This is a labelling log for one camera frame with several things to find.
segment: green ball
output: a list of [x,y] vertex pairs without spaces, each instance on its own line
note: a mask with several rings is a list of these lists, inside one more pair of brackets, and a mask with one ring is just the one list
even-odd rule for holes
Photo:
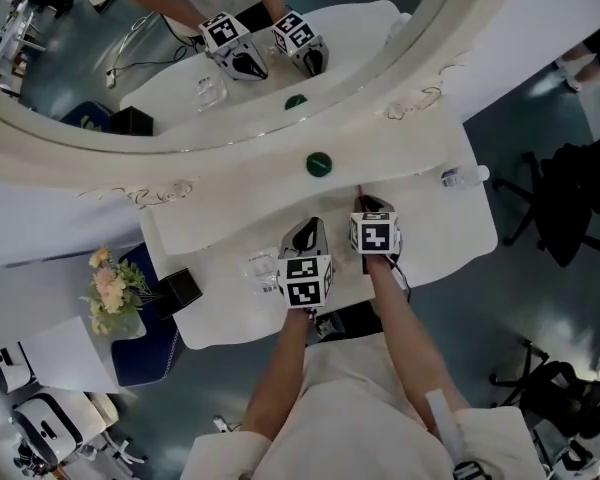
[[296,94],[286,101],[284,109],[289,110],[290,108],[297,107],[298,105],[302,105],[305,101],[307,101],[307,98],[304,94]]
[[307,171],[311,176],[322,178],[333,169],[333,161],[326,153],[311,153],[307,157]]

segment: mirror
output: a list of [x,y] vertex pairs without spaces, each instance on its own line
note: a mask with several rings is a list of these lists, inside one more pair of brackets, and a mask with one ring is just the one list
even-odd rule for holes
[[[138,143],[151,137],[155,151],[166,147],[157,137],[184,125],[193,126],[186,150],[216,147],[297,123],[359,90],[408,48],[397,38],[422,2],[0,0],[0,91],[8,104],[66,126],[132,135]],[[300,21],[280,21],[278,30],[290,27],[287,41],[300,41],[297,59],[284,51],[293,43],[276,44],[270,30],[290,10]],[[199,25],[220,12],[248,29],[244,43],[249,51],[255,48],[264,75],[260,70],[255,79],[236,80],[222,67],[224,53],[205,53],[209,40],[198,34]],[[229,37],[220,25],[209,32]],[[320,48],[307,55],[304,40]],[[253,69],[247,65],[242,72]],[[4,98],[0,103],[7,105]],[[124,152],[128,142],[121,139],[107,135],[98,144]],[[76,140],[74,145],[88,149],[96,139]]]

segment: flower bouquet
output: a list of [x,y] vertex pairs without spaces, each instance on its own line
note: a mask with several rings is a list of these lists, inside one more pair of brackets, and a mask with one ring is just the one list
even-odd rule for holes
[[137,322],[137,311],[143,304],[159,298],[147,286],[144,274],[135,263],[125,259],[115,263],[111,251],[102,247],[89,260],[96,269],[87,296],[90,304],[91,328],[96,334],[109,334],[114,329],[130,331]]

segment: plastic bottle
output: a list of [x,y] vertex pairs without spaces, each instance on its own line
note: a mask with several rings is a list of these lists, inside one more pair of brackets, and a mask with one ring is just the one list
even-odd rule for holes
[[464,189],[477,187],[489,179],[489,168],[486,165],[461,165],[442,173],[442,185],[448,188]]

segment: office chair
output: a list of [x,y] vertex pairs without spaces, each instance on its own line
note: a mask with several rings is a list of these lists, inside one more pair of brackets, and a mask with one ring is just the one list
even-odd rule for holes
[[600,252],[600,240],[587,235],[592,211],[600,213],[600,140],[585,147],[570,144],[540,165],[533,153],[523,160],[531,166],[533,193],[501,178],[493,180],[498,192],[505,187],[529,202],[531,207],[511,237],[513,245],[535,221],[541,240],[540,250],[548,250],[561,267],[566,267],[585,244]]
[[[565,437],[580,435],[591,439],[600,433],[600,381],[585,381],[576,376],[569,363],[552,361],[549,354],[524,342],[527,357],[522,377],[500,381],[489,377],[493,386],[514,388],[501,405],[518,405],[522,412],[531,411],[549,420]],[[541,363],[531,370],[532,357]]]
[[[145,244],[139,245],[120,260],[135,263],[144,274],[147,285],[158,283],[149,252]],[[173,317],[160,319],[147,303],[138,311],[147,332],[140,338],[117,340],[111,345],[113,366],[122,387],[139,386],[164,379],[178,356],[184,343]]]

